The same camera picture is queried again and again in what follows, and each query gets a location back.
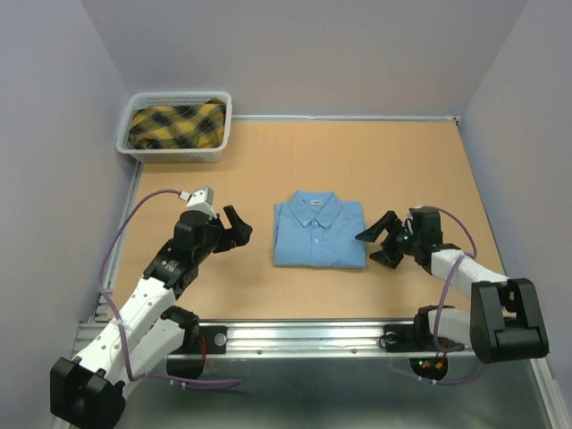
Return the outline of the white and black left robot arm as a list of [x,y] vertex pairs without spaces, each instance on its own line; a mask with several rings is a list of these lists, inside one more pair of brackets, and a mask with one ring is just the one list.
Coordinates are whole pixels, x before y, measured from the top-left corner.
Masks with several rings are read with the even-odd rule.
[[171,352],[198,345],[198,317],[175,302],[210,255],[248,244],[252,228],[232,206],[225,228],[207,203],[184,211],[173,236],[145,269],[131,297],[73,358],[50,370],[50,411],[78,428],[113,428],[140,381]]

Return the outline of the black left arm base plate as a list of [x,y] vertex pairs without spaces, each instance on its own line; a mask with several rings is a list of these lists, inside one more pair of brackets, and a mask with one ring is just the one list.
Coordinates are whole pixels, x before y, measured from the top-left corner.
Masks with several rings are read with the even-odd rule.
[[226,353],[228,327],[221,324],[200,325],[186,334],[182,345],[166,359],[166,373],[180,378],[198,379],[206,372],[211,356]]

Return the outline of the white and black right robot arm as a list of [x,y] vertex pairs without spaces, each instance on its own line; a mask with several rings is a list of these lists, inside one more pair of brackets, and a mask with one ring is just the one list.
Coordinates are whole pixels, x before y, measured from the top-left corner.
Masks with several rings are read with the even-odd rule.
[[412,257],[428,274],[444,281],[435,306],[418,309],[409,338],[420,349],[451,353],[470,348],[484,364],[545,358],[549,338],[536,288],[527,278],[510,278],[480,265],[477,251],[445,242],[435,206],[412,207],[399,219],[386,212],[357,240],[385,238],[371,254],[395,269]]

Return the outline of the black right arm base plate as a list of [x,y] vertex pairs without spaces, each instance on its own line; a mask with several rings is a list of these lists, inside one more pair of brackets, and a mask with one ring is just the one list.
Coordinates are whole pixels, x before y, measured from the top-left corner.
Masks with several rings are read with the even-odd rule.
[[447,380],[449,370],[449,346],[463,350],[465,347],[443,337],[437,338],[439,348],[433,343],[433,334],[426,321],[416,318],[411,324],[386,324],[378,345],[388,353],[413,353],[408,359],[410,372],[418,381],[436,385],[460,385],[462,380]]

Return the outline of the light blue long sleeve shirt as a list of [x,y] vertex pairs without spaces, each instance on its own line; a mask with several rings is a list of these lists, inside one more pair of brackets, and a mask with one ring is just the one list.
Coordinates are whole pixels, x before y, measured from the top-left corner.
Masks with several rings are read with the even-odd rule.
[[274,205],[273,264],[363,269],[366,245],[356,236],[365,229],[360,202],[341,200],[333,192],[297,190]]

